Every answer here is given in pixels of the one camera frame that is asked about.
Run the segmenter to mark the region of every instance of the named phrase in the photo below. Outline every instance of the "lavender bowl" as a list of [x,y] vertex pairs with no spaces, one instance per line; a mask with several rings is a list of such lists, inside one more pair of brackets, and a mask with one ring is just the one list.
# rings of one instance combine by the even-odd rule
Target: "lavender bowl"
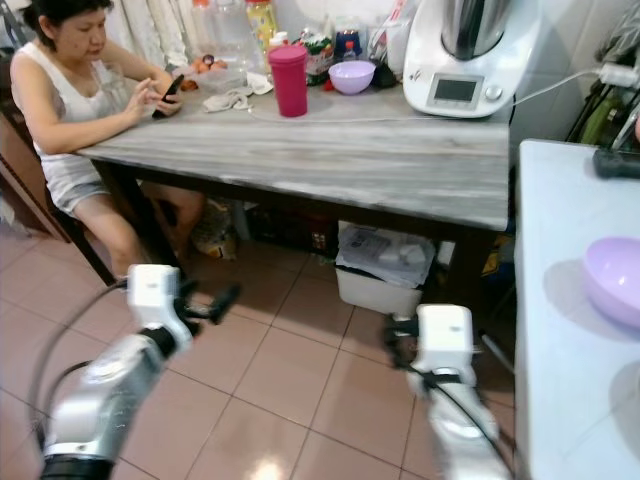
[[336,63],[329,69],[331,83],[340,93],[355,95],[369,86],[376,66],[360,60]]
[[640,328],[640,240],[603,238],[584,258],[585,287],[606,316]]

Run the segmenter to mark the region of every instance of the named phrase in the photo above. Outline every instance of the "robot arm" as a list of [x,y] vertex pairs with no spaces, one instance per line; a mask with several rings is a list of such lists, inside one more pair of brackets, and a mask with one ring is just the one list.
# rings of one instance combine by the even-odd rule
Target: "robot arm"
[[[399,348],[402,336],[417,338],[417,356],[410,365]],[[421,305],[413,319],[387,320],[385,343],[395,366],[408,370],[416,395],[430,403],[429,425],[443,478],[509,480],[496,451],[499,427],[475,391],[471,312],[455,305]]]
[[230,289],[203,316],[185,307],[178,279],[172,267],[132,267],[129,305],[142,330],[92,362],[76,390],[55,410],[42,479],[107,480],[138,408],[167,361],[187,350],[199,332],[188,317],[218,323],[239,293]]

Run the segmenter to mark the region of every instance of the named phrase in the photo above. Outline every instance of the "woman's leg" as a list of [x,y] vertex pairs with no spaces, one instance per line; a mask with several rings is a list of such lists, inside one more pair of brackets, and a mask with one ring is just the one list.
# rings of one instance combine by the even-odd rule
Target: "woman's leg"
[[118,212],[110,195],[85,198],[73,214],[107,247],[116,277],[127,275],[130,265],[147,263],[138,235]]
[[205,196],[198,192],[145,182],[142,189],[147,197],[168,203],[176,217],[176,225],[171,228],[171,239],[178,257],[183,256],[189,245],[189,236],[196,226],[205,206]]

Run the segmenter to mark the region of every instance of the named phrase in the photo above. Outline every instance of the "pink tumbler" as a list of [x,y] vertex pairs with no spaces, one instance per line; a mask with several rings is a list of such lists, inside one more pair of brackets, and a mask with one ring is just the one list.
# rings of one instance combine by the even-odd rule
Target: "pink tumbler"
[[280,115],[299,117],[307,113],[307,49],[285,45],[269,52]]

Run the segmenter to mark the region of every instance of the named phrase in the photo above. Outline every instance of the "gray wood tabletop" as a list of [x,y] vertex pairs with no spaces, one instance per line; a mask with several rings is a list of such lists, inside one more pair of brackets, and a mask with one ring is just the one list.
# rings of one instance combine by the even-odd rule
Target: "gray wood tabletop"
[[92,159],[338,204],[503,231],[507,116],[443,120],[414,112],[402,88],[357,96],[309,89],[309,113],[286,120],[272,94],[251,113],[204,113],[185,95],[173,118],[147,120],[81,150]]

